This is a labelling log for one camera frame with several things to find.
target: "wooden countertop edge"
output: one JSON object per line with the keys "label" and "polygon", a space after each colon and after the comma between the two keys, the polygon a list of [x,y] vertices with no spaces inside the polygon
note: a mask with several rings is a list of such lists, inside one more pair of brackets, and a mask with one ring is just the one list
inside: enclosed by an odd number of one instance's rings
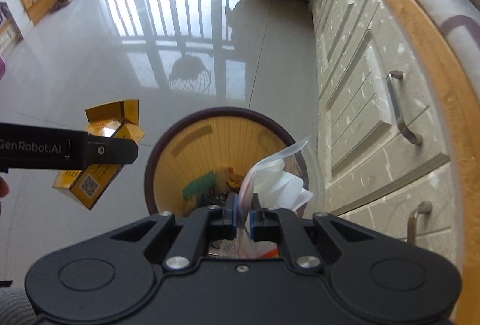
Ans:
{"label": "wooden countertop edge", "polygon": [[472,324],[480,318],[480,104],[462,65],[416,0],[383,1],[420,59],[448,126],[464,223],[463,288],[455,321]]}

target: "white plastic bag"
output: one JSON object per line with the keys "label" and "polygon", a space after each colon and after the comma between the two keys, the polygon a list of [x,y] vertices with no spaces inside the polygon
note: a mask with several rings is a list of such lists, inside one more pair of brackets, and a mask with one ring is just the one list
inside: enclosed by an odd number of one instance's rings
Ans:
{"label": "white plastic bag", "polygon": [[301,169],[295,154],[309,142],[306,138],[284,150],[256,163],[243,179],[238,195],[238,231],[234,241],[223,241],[220,256],[237,258],[259,258],[274,253],[277,245],[272,242],[254,242],[250,238],[248,220],[254,193],[258,194],[264,208],[285,208],[297,211],[313,196],[303,188],[303,179],[298,177]]}

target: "white cabinet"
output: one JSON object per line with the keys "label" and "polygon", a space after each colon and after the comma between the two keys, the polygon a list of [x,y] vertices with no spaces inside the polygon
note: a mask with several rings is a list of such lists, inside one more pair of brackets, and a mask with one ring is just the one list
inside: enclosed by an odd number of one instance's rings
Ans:
{"label": "white cabinet", "polygon": [[20,38],[13,24],[0,28],[0,55],[7,55]]}
{"label": "white cabinet", "polygon": [[423,176],[421,179],[375,202],[340,215],[380,233],[405,240],[409,214],[427,200],[432,202],[430,215],[420,215],[417,222],[417,245],[435,251],[457,262],[456,241],[446,238],[454,235],[453,209],[455,192],[451,163]]}
{"label": "white cabinet", "polygon": [[[427,81],[397,20],[382,0],[310,0],[310,9],[325,211],[404,238],[408,214],[431,198],[443,224],[429,222],[418,244],[444,251],[454,237],[445,214],[455,198],[450,158]],[[396,94],[387,86],[391,71],[402,75],[392,79]],[[400,133],[394,104],[421,145]],[[444,255],[454,260],[453,247]]]}

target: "finger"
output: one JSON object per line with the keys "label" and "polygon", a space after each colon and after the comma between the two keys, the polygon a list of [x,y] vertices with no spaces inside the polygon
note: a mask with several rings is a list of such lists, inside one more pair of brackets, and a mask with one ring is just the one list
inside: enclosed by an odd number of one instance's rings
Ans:
{"label": "finger", "polygon": [[7,182],[0,177],[0,198],[3,198],[10,192]]}

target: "metal handle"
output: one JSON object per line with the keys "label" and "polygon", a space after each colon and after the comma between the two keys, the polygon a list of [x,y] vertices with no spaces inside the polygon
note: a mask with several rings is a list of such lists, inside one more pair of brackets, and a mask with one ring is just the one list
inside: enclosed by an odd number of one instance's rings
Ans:
{"label": "metal handle", "polygon": [[395,119],[397,120],[398,129],[400,130],[400,134],[402,134],[406,139],[408,139],[410,143],[419,146],[423,142],[423,137],[420,134],[416,134],[413,131],[410,131],[410,129],[405,124],[402,108],[400,107],[400,100],[398,99],[397,90],[395,89],[395,85],[393,84],[394,78],[402,81],[403,72],[400,70],[392,70],[390,73],[388,73],[387,76],[387,88],[388,92],[390,93],[390,98],[392,99],[393,110],[395,113]]}
{"label": "metal handle", "polygon": [[417,218],[420,214],[430,214],[433,205],[431,202],[423,201],[418,207],[410,213],[409,221],[406,228],[406,243],[415,245],[417,242]]}

